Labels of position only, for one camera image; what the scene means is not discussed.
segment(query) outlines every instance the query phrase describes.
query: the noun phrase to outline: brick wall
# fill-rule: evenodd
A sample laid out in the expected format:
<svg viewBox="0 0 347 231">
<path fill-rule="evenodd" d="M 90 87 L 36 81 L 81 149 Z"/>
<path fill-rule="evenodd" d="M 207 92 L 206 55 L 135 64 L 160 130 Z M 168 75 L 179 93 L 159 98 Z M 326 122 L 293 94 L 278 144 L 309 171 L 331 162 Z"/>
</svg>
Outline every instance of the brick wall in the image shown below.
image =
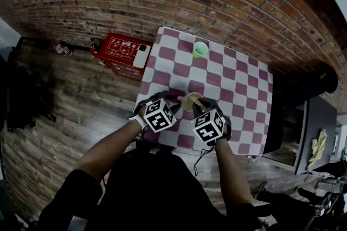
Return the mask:
<svg viewBox="0 0 347 231">
<path fill-rule="evenodd" d="M 225 44 L 279 72 L 332 64 L 340 77 L 329 100 L 347 112 L 346 60 L 304 0 L 1 0 L 0 16 L 23 36 L 89 45 L 111 32 L 154 41 L 160 25 Z"/>
</svg>

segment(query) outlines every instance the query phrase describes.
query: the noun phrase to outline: black shirt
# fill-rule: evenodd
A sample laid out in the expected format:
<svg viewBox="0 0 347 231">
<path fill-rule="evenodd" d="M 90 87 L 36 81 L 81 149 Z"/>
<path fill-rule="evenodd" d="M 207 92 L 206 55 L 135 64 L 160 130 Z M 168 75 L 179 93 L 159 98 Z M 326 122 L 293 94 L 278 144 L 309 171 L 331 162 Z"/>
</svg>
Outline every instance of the black shirt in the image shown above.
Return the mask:
<svg viewBox="0 0 347 231">
<path fill-rule="evenodd" d="M 85 230 L 171 226 L 230 230 L 260 228 L 251 204 L 228 217 L 211 204 L 201 184 L 175 155 L 121 157 L 108 178 L 106 192 L 91 175 L 74 170 L 41 213 L 39 230 L 67 230 L 73 216 L 87 219 Z"/>
</svg>

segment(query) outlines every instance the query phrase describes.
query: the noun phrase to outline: wrist strap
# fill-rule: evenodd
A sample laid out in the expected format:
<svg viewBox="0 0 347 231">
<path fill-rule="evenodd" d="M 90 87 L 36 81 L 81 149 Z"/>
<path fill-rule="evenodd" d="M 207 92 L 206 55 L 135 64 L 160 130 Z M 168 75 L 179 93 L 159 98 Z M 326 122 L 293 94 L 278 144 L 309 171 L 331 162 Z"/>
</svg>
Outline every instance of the wrist strap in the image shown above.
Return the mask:
<svg viewBox="0 0 347 231">
<path fill-rule="evenodd" d="M 129 117 L 129 120 L 130 120 L 130 121 L 136 120 L 137 122 L 139 122 L 140 125 L 141 125 L 141 127 L 142 127 L 142 129 L 143 129 L 144 127 L 147 126 L 147 122 L 145 122 L 145 121 L 141 118 L 141 116 L 139 116 L 138 114 L 136 114 L 136 115 L 134 115 L 134 116 L 132 116 L 132 117 Z"/>
</svg>

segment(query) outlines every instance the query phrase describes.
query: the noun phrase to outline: green cup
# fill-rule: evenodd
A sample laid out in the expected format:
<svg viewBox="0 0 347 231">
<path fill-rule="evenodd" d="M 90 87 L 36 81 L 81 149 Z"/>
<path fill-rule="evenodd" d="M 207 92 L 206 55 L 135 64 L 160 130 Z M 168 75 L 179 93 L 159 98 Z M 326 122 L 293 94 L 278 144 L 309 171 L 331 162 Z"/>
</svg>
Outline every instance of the green cup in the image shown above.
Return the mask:
<svg viewBox="0 0 347 231">
<path fill-rule="evenodd" d="M 205 56 L 208 52 L 208 47 L 204 42 L 198 41 L 193 46 L 193 57 Z"/>
</svg>

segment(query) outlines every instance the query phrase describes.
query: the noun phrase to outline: white cube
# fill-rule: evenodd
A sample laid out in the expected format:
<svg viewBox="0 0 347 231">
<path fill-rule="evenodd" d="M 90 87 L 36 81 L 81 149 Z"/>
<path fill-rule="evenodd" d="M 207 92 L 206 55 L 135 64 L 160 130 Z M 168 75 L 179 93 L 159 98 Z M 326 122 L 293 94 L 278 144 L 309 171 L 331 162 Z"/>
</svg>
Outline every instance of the white cube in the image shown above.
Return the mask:
<svg viewBox="0 0 347 231">
<path fill-rule="evenodd" d="M 148 102 L 146 105 L 144 119 L 154 133 L 165 130 L 176 123 L 176 118 L 163 98 Z"/>
<path fill-rule="evenodd" d="M 226 120 L 221 117 L 217 110 L 212 110 L 194 119 L 194 133 L 203 142 L 220 138 L 223 135 L 223 127 Z"/>
</svg>

